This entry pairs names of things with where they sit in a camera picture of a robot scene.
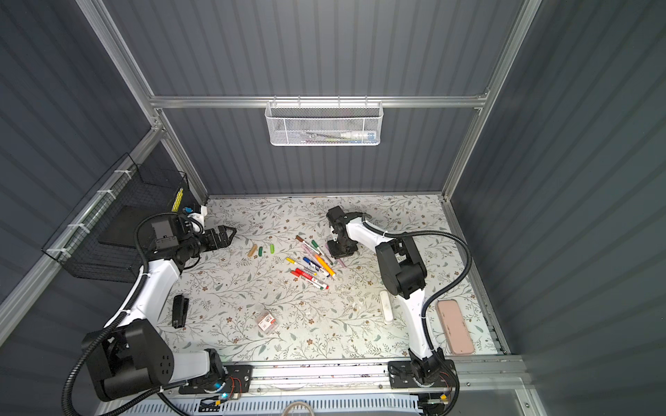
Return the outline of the brown pen cap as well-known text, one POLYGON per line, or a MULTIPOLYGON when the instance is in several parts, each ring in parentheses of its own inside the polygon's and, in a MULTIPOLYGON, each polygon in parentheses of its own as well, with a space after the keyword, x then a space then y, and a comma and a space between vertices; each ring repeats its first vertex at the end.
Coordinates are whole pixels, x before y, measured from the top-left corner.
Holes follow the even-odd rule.
POLYGON ((248 254, 247 254, 248 258, 252 258, 252 257, 255 255, 255 253, 256 253, 257 251, 258 251, 258 246, 257 246, 256 244, 254 244, 254 245, 251 247, 251 249, 250 249, 250 251, 248 252, 248 254))

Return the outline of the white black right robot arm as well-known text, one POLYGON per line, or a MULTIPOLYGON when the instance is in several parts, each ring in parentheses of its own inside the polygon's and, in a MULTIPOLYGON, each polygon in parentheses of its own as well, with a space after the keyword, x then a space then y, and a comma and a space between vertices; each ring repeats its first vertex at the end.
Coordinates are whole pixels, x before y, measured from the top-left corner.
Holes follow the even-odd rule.
POLYGON ((422 385, 435 383, 445 374, 452 386, 460 387, 454 365, 437 348, 428 330, 428 307, 440 296, 454 289, 471 269, 472 257, 467 244, 460 237, 442 231, 392 233, 371 225, 365 213, 347 213, 335 206, 326 213, 335 238, 327 242, 333 258, 347 258, 358 250, 359 244, 376 253, 385 289, 395 296, 402 307, 409 334, 409 359, 415 381, 422 385), (421 259, 415 237, 441 236, 461 246, 466 263, 454 282, 426 297, 425 263, 421 259))

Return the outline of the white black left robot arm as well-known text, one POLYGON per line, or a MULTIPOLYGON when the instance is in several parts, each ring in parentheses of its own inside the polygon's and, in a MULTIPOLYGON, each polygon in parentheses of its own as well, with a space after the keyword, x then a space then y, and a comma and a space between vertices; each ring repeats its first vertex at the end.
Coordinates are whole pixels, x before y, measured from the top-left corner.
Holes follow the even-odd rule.
POLYGON ((88 370, 100 400, 182 381, 198 391, 217 393, 225 387, 229 375, 215 349, 175 353, 157 324, 187 262, 227 248, 236 233, 225 225, 206 229, 198 213, 158 213, 138 223, 134 243, 142 264, 137 280, 104 328, 87 334, 82 343, 78 365, 88 370))

